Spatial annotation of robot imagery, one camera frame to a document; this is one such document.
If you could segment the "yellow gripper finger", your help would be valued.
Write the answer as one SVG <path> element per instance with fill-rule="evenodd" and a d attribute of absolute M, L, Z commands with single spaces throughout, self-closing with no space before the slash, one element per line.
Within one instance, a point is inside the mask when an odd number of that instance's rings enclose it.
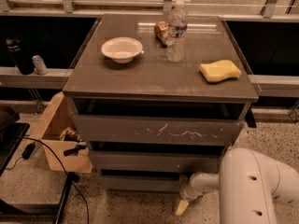
<path fill-rule="evenodd" d="M 189 205 L 188 201 L 180 199 L 177 203 L 175 215 L 181 216 L 184 213 L 184 211 L 187 209 L 188 205 Z"/>

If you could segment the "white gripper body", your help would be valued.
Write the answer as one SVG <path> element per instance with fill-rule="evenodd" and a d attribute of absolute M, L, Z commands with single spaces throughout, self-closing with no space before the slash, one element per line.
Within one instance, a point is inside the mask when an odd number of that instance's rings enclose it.
<path fill-rule="evenodd" d="M 188 202 L 197 199 L 200 193 L 192 186 L 191 180 L 186 175 L 180 175 L 178 179 L 179 195 Z"/>

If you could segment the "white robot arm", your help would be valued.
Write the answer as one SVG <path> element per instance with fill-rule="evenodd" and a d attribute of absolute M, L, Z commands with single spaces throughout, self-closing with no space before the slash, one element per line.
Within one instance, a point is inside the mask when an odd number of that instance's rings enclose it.
<path fill-rule="evenodd" d="M 216 174 L 198 172 L 182 181 L 176 214 L 212 189 L 219 192 L 220 224 L 278 224 L 274 204 L 299 201 L 299 172 L 251 149 L 233 148 Z"/>

